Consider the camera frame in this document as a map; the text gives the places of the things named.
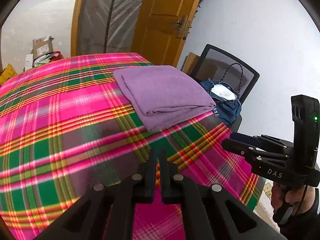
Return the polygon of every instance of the transparent plastic sheet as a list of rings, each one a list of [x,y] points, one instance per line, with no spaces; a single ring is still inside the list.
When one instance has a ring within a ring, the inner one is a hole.
[[[78,30],[79,55],[104,53],[112,0],[84,0]],[[106,52],[130,52],[142,0],[114,0]]]

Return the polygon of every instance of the bag handle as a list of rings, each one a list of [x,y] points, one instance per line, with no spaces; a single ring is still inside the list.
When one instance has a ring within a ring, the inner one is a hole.
[[[240,68],[241,68],[241,77],[240,77],[239,91],[238,91],[238,96],[239,96],[239,94],[240,94],[241,82],[242,82],[242,77],[243,77],[243,68],[242,68],[242,66],[241,66],[239,63],[236,62],[236,63],[232,63],[231,65],[229,65],[229,66],[227,67],[227,69],[226,69],[223,77],[220,79],[220,81],[223,81],[223,79],[226,77],[226,74],[227,74],[229,68],[232,67],[233,65],[239,65]]]

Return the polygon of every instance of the person's arm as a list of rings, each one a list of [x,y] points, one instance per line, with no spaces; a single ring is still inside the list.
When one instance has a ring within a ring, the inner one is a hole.
[[[278,225],[280,233],[288,240],[320,239],[320,235],[316,232],[320,228],[320,218],[317,214],[319,207],[319,190],[314,187],[308,187],[299,214],[296,214],[303,191],[304,187],[291,190],[284,196],[284,193],[277,183],[274,183],[272,187],[271,205],[274,209],[282,206],[284,197],[286,202],[295,204],[288,222],[284,225]]]

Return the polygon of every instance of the plaid tablecloth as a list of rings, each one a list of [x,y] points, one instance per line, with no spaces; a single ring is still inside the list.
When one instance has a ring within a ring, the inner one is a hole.
[[[150,147],[197,183],[222,184],[253,210],[264,179],[221,148],[230,134],[211,112],[147,132],[113,71],[151,65],[135,53],[67,58],[0,88],[0,215],[17,239],[33,239],[88,187],[134,173]],[[178,205],[137,205],[133,239],[184,239]]]

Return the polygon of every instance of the screw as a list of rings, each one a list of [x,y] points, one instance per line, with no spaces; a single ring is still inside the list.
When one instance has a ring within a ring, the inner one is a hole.
[[[213,184],[211,186],[211,189],[215,192],[220,192],[222,190],[222,187],[219,184]]]
[[[136,173],[136,174],[132,175],[132,179],[133,180],[140,180],[140,179],[142,179],[142,176],[140,174]]]
[[[173,179],[181,181],[181,180],[183,180],[183,176],[181,174],[176,174],[176,175],[173,176]]]
[[[103,190],[103,185],[102,184],[96,184],[96,185],[93,186],[93,189],[95,191]]]

